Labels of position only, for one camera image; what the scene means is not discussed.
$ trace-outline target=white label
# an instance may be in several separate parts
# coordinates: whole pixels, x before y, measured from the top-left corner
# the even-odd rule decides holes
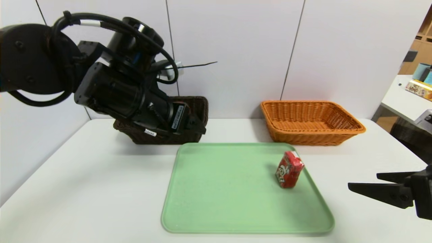
[[[147,134],[152,135],[152,136],[154,136],[154,137],[156,137],[156,134],[157,134],[157,133],[155,133],[155,132],[153,132],[153,131],[150,131],[150,130],[148,130],[148,129],[146,129],[146,130],[144,131],[144,133],[147,133]]]
[[[296,157],[296,158],[300,158],[299,155],[297,154],[297,152],[295,152],[295,151],[291,151],[291,153],[294,155],[294,157]]]
[[[177,113],[175,114],[175,117],[174,117],[174,122],[172,123],[172,126],[171,126],[172,129],[177,129],[181,115],[183,114],[183,110],[184,110],[184,106],[178,107]]]

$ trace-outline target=blue cup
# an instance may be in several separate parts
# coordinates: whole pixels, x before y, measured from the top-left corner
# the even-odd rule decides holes
[[[428,76],[426,77],[424,83],[432,85],[432,71],[429,72]]]
[[[419,65],[416,68],[416,71],[413,74],[413,79],[420,80],[423,72],[426,70],[426,68],[430,67],[430,64],[427,63],[419,63]]]

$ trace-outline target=red box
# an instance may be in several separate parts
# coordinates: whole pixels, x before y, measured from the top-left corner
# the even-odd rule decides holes
[[[276,171],[280,186],[282,188],[293,188],[303,167],[305,165],[295,151],[286,151]]]

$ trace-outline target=white wall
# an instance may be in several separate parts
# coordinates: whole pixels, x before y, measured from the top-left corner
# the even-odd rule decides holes
[[[41,11],[48,25],[63,15],[63,11],[71,13],[99,13],[122,19],[133,17],[147,24],[164,40],[164,49],[172,56],[171,38],[169,33],[168,15],[165,0],[38,0]],[[108,45],[114,32],[89,26],[72,26],[64,30],[64,33],[77,44],[81,40],[96,41]],[[165,59],[159,54],[156,60]],[[169,96],[177,96],[177,85],[159,84],[161,90]],[[87,109],[92,118],[110,118],[100,115],[91,109]]]
[[[43,24],[34,0],[1,0],[0,17],[2,26]],[[39,101],[58,96],[24,94]],[[0,118],[0,205],[89,120],[85,109],[72,97],[55,106],[38,108],[24,105],[8,93],[1,94]]]
[[[210,118],[260,117],[280,99],[303,0],[168,0],[181,96],[205,96]]]
[[[431,0],[306,0],[282,99],[339,103],[371,118]]]

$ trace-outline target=table surface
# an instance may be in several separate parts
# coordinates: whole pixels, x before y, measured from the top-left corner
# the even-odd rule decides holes
[[[0,208],[0,242],[427,242],[432,222],[348,190],[378,172],[425,168],[370,120],[335,147],[295,146],[336,226],[312,235],[171,234],[160,222],[178,145],[134,145],[113,119],[85,124]],[[201,142],[271,142],[261,119],[210,119]]]
[[[405,90],[412,77],[412,75],[397,75],[381,101],[385,108],[411,123],[423,112],[432,109],[431,101]]]

